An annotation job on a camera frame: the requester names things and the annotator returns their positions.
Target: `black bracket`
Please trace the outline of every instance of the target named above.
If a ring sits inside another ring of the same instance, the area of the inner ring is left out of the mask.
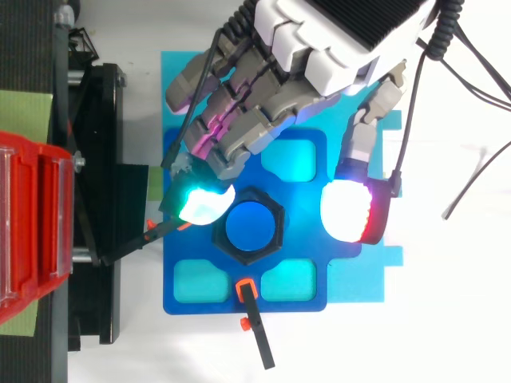
[[[244,303],[247,308],[248,318],[241,319],[241,327],[243,330],[248,331],[252,329],[255,335],[255,341],[259,348],[261,360],[263,361],[264,369],[272,369],[275,367],[273,355],[271,354],[270,343],[264,331],[263,319],[257,306],[257,290],[252,280],[242,280],[236,284],[240,301]]]

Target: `red container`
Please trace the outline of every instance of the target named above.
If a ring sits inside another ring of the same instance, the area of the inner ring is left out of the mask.
[[[0,324],[69,276],[73,180],[64,149],[0,132]]]

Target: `hexagonal nut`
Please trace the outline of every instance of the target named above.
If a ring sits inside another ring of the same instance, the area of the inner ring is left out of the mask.
[[[227,234],[226,225],[229,214],[238,205],[245,202],[261,203],[271,212],[271,215],[273,215],[273,219],[275,220],[275,232],[273,233],[273,237],[271,237],[270,242],[265,247],[255,251],[243,251],[234,246],[229,240]],[[245,188],[236,194],[236,199],[225,214],[214,222],[212,228],[212,242],[225,254],[230,255],[239,263],[249,266],[262,258],[276,253],[282,248],[285,214],[286,212],[284,207],[278,204],[264,191],[254,187]]]

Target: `black metal frame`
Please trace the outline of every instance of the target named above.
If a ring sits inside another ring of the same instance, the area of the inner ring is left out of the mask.
[[[74,263],[69,277],[69,351],[80,349],[81,335],[116,341],[121,262],[107,266],[101,256],[144,230],[149,168],[119,164],[122,76],[115,64],[89,65],[80,86],[69,88],[71,145],[85,158],[76,175],[74,246],[87,248],[91,261]]]

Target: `white table surface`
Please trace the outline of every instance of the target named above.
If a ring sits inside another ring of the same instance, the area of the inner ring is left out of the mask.
[[[240,1],[82,0],[78,24],[86,26],[101,61],[128,75],[125,162],[161,160],[160,52],[206,49]],[[511,80],[510,12],[503,0],[467,2],[461,24]],[[408,57],[410,83],[418,55],[415,49]],[[446,59],[501,96],[459,42]],[[82,351],[69,355],[69,382],[509,383],[511,151],[479,179],[450,221],[440,216],[481,154],[488,159],[511,140],[510,117],[475,99],[438,63],[426,63],[403,168],[405,195],[393,201],[386,231],[387,244],[404,247],[404,267],[386,269],[385,303],[265,314],[276,368],[264,371],[253,335],[240,329],[241,315],[163,311],[162,245],[154,243],[123,261],[121,336],[108,346],[82,338]],[[388,172],[399,139],[398,132],[386,133]],[[156,211],[157,203],[148,203],[148,216],[158,218]]]

